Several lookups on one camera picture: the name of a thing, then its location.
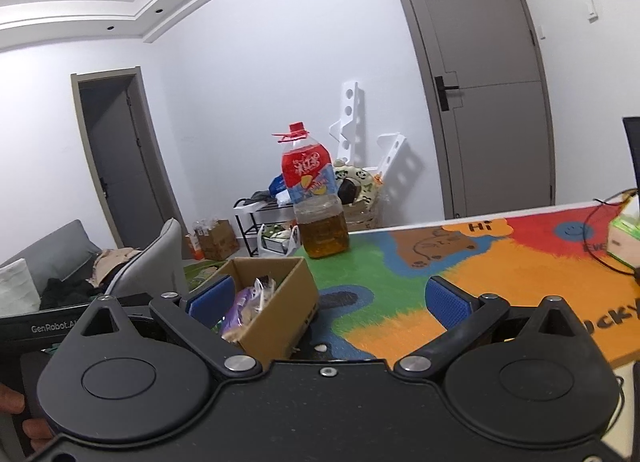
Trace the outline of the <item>white pillow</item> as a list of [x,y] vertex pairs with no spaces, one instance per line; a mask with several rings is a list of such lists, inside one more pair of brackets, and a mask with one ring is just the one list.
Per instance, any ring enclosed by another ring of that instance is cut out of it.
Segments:
[[24,258],[0,269],[0,317],[38,312],[40,295]]

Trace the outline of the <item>dark grey left door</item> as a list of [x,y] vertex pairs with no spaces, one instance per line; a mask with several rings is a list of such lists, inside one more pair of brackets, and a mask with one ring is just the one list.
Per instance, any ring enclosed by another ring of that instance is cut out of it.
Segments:
[[146,98],[142,71],[74,74],[82,148],[118,246],[145,248],[168,219],[183,222]]

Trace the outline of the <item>white perforated rack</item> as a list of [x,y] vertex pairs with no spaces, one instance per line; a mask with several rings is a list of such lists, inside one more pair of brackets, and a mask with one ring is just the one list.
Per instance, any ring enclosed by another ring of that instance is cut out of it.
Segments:
[[407,141],[402,133],[382,133],[375,139],[378,151],[368,157],[368,137],[366,122],[366,95],[357,81],[342,84],[340,95],[340,114],[336,122],[329,126],[329,135],[336,142],[334,159],[342,165],[358,166],[370,173],[380,182],[386,177],[400,150]]

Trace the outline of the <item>small brown cardboard box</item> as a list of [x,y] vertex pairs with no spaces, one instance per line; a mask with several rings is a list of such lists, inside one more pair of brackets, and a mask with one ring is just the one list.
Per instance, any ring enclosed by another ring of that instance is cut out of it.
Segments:
[[199,220],[194,224],[194,231],[206,260],[223,262],[240,249],[238,239],[228,220]]

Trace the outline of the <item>grey sofa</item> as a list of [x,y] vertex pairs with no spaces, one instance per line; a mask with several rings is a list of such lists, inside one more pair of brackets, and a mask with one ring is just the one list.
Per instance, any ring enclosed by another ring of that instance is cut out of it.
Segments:
[[60,308],[70,304],[64,303],[64,284],[90,278],[94,261],[101,253],[82,222],[75,219],[9,257],[1,267],[24,260],[39,294],[40,310]]

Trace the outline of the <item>grey chair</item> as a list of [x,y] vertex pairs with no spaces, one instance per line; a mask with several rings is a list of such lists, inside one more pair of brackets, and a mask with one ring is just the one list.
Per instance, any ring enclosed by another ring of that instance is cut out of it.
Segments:
[[163,224],[158,237],[115,274],[106,295],[124,297],[146,293],[189,292],[182,264],[182,228],[177,219]]

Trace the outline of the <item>purple long snack packet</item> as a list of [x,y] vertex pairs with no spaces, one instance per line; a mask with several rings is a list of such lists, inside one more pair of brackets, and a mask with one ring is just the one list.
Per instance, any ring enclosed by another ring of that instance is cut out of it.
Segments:
[[220,328],[220,335],[227,342],[236,342],[253,320],[259,315],[252,317],[250,313],[245,310],[249,289],[250,288],[242,289],[235,295],[231,308],[224,315],[224,320],[222,320]]

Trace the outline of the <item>yellow biscuit packet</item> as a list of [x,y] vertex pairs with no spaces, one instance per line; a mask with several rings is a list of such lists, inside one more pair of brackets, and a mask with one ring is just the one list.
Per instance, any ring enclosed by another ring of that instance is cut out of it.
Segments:
[[252,317],[260,314],[277,291],[277,286],[276,280],[268,276],[256,278],[253,286],[248,290],[245,310]]

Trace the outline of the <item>laptop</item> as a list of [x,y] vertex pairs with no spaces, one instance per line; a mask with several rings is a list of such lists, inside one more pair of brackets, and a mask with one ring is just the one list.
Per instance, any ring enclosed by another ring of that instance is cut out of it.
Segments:
[[623,126],[628,142],[631,164],[634,168],[634,180],[637,191],[640,191],[640,116],[623,117]]

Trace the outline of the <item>large iced tea bottle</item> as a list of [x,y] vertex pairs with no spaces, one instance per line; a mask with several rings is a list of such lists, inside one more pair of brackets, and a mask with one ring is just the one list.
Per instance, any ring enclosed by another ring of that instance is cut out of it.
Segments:
[[283,181],[306,254],[318,260],[346,252],[349,234],[329,151],[303,122],[291,123],[286,133],[274,136],[284,145]]

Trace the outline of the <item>white plastic bag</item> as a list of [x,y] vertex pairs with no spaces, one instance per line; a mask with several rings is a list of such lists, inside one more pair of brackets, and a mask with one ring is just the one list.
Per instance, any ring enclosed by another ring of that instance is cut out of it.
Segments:
[[257,245],[260,257],[286,257],[293,255],[302,244],[296,225],[262,224]]

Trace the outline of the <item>tissue box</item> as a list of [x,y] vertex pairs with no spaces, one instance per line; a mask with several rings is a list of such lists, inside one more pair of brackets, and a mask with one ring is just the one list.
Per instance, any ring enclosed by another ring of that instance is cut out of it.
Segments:
[[632,269],[640,266],[639,225],[623,217],[616,217],[608,224],[608,255]]

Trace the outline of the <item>blue white bag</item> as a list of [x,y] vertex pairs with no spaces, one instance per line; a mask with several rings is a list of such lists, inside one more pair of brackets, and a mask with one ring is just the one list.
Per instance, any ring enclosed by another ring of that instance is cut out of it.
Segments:
[[272,182],[270,182],[268,190],[273,199],[275,199],[280,192],[288,191],[282,174],[278,175]]

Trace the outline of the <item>black shoe rack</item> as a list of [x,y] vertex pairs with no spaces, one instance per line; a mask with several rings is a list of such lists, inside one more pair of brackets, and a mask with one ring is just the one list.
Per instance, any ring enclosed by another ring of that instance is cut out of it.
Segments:
[[259,257],[257,236],[262,224],[297,226],[292,205],[280,205],[274,199],[239,199],[233,204],[233,214],[250,257]]

